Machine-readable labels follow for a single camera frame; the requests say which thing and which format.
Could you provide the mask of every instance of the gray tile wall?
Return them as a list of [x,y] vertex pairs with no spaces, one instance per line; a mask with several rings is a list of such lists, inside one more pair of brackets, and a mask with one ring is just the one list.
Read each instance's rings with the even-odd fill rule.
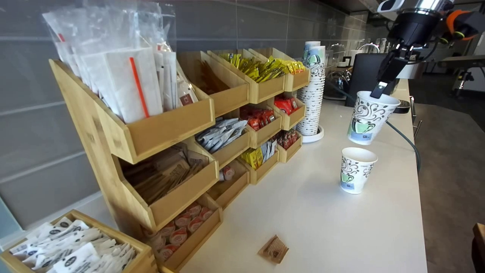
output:
[[[49,58],[41,13],[81,0],[0,3],[0,196],[22,227],[98,191]],[[304,42],[340,58],[364,38],[367,15],[312,0],[159,0],[176,6],[178,51],[275,47],[298,58]]]

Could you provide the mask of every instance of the printed logo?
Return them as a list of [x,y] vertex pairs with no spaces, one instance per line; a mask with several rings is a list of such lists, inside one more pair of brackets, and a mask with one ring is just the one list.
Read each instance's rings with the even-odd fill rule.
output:
[[76,261],[76,256],[71,257],[71,258],[69,258],[69,260],[67,260],[67,262],[65,262],[64,266],[68,267],[68,266],[72,265],[75,261]]

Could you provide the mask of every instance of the straw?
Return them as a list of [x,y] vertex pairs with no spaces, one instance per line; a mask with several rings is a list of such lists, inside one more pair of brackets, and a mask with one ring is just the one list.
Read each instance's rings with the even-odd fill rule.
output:
[[131,69],[133,70],[133,77],[135,78],[136,87],[138,88],[138,95],[140,95],[140,100],[142,101],[143,112],[145,113],[145,117],[149,118],[150,115],[148,114],[148,109],[146,108],[145,98],[143,97],[143,90],[142,90],[142,86],[140,84],[140,78],[138,78],[138,72],[136,71],[135,59],[133,59],[133,57],[130,57],[129,62],[131,63]]

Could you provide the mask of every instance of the wooden tray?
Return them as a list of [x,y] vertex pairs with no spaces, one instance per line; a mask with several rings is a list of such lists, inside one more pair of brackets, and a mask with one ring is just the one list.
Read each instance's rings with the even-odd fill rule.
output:
[[249,170],[238,160],[228,164],[235,174],[229,181],[219,181],[207,193],[225,209],[249,184]]
[[211,94],[216,117],[249,103],[249,84],[230,69],[202,51],[177,52],[177,60],[188,79],[198,87],[205,86],[202,62],[207,62],[214,74],[228,87]]
[[[98,228],[102,233],[108,235],[109,237],[116,240],[117,243],[129,243],[136,251],[136,258],[130,262],[130,264],[123,270],[123,273],[138,273],[138,272],[146,272],[146,273],[156,273],[157,265],[155,262],[155,258],[153,256],[152,250],[149,246],[141,243],[138,240],[135,240],[126,234],[123,234],[119,231],[116,231],[95,219],[82,214],[76,210],[71,210],[70,212],[64,214],[62,217],[67,217],[71,221],[74,220],[81,220],[85,222],[90,227]],[[60,220],[60,217],[57,220],[54,220],[52,224],[56,223]],[[10,254],[10,249],[5,250],[0,254],[0,258],[3,260],[5,265],[10,269],[13,273],[33,273],[30,268],[22,263],[19,259],[14,257]]]
[[209,158],[209,164],[192,178],[185,181],[175,190],[148,205],[136,192],[134,187],[124,178],[122,171],[118,173],[123,186],[123,198],[134,217],[141,225],[152,232],[157,232],[192,204],[201,195],[219,181],[219,165],[214,157],[200,146],[194,138],[184,141],[189,150],[203,154]]
[[[92,119],[96,130],[103,131],[112,154],[135,164],[215,124],[214,101],[194,86],[199,102],[125,124],[61,61],[49,60],[64,98],[73,103],[92,103],[84,107],[85,118]],[[88,138],[95,141],[93,134]]]
[[288,150],[285,150],[285,148],[281,147],[279,144],[276,145],[276,148],[279,151],[279,162],[282,163],[287,163],[294,154],[302,147],[303,143],[303,138],[300,133],[296,132],[298,134],[298,140],[291,145]]
[[257,170],[249,166],[242,158],[238,158],[238,161],[249,170],[249,182],[256,185],[267,173],[271,171],[274,166],[276,166],[278,163],[278,154],[279,151],[277,150],[275,154],[266,160],[266,162],[264,162],[263,165],[261,165],[261,167],[259,167]]
[[249,148],[249,140],[249,131],[244,129],[240,137],[213,153],[212,156],[219,163],[219,169],[224,168],[225,165],[246,151]]
[[236,75],[244,79],[247,83],[249,83],[249,93],[250,93],[250,102],[251,103],[260,103],[262,101],[265,101],[271,97],[276,96],[277,94],[280,94],[284,92],[284,84],[285,84],[285,78],[284,77],[278,77],[275,79],[271,79],[262,83],[256,83],[253,81],[251,78],[249,78],[246,74],[242,73],[237,69],[235,66],[230,64],[228,61],[224,60],[219,56],[221,53],[239,53],[242,55],[244,58],[251,58],[255,57],[252,53],[250,53],[247,50],[220,50],[220,51],[207,51],[207,54],[209,54],[211,57],[213,57],[215,60],[217,60],[219,63],[224,65],[226,68],[230,69],[232,72],[234,72]]
[[[289,57],[285,53],[275,48],[249,49],[248,51],[263,60],[267,60],[267,58],[269,58],[272,55],[274,58],[294,61],[293,58]],[[287,74],[285,75],[285,92],[292,92],[297,89],[300,89],[304,86],[307,86],[309,82],[310,82],[309,69],[306,69],[305,71],[297,73],[295,75]]]
[[281,109],[276,107],[274,98],[267,100],[268,106],[271,107],[275,113],[281,116],[281,129],[283,130],[288,131],[289,129],[295,127],[305,117],[306,105],[297,98],[295,98],[295,101],[299,109],[293,112],[291,115],[287,115],[285,112],[281,111]]
[[157,260],[159,268],[166,267],[171,271],[180,271],[192,256],[202,247],[222,223],[222,208],[208,195],[203,194],[197,202],[214,211],[214,213],[190,235],[173,255],[165,262]]

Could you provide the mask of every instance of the counter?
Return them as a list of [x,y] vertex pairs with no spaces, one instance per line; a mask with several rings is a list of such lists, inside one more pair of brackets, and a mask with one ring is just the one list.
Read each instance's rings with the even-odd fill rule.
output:
[[[393,96],[409,99],[406,80]],[[364,191],[339,187],[341,150],[361,147],[347,139],[352,111],[325,102],[324,138],[247,187],[181,272],[427,272],[416,160],[405,140],[384,126],[362,146],[379,157]],[[410,115],[389,121],[412,139]],[[290,249],[278,265],[257,254],[275,234]]]

